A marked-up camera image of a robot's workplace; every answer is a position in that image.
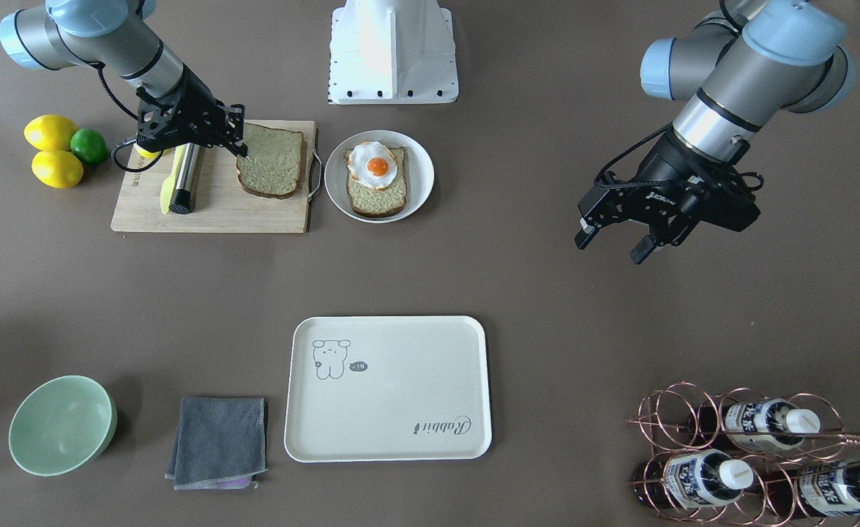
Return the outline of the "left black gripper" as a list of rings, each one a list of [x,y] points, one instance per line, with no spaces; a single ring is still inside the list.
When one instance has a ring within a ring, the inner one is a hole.
[[[628,181],[611,167],[647,141],[655,144]],[[657,130],[618,154],[603,166],[593,187],[579,203],[578,250],[584,250],[604,228],[634,221],[649,227],[630,257],[642,264],[666,244],[683,243],[698,223],[730,231],[747,229],[760,216],[755,191],[763,178],[758,173],[739,173],[734,164],[711,161],[678,140],[673,130]]]

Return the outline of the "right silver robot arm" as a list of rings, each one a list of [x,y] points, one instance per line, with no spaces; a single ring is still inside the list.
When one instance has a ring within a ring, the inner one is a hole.
[[[135,88],[136,140],[149,152],[186,143],[245,157],[244,107],[226,105],[146,25],[152,1],[48,1],[0,23],[4,50],[25,69],[104,64]]]

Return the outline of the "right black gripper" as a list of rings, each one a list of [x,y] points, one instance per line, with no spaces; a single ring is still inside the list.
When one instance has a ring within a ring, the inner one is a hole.
[[[145,88],[139,97],[136,143],[151,152],[194,143],[205,148],[221,146],[236,157],[248,157],[244,144],[243,104],[226,106],[217,100],[189,67],[167,94],[153,97]]]

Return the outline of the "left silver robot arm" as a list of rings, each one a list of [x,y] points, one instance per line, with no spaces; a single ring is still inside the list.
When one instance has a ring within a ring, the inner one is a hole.
[[[579,203],[579,249],[624,221],[649,227],[631,252],[642,263],[683,243],[697,224],[747,229],[760,216],[755,191],[736,164],[777,111],[815,113],[847,97],[856,67],[847,27],[807,1],[722,1],[684,39],[650,44],[640,68],[653,97],[684,109],[649,136],[653,147],[624,181],[613,164],[598,171]]]

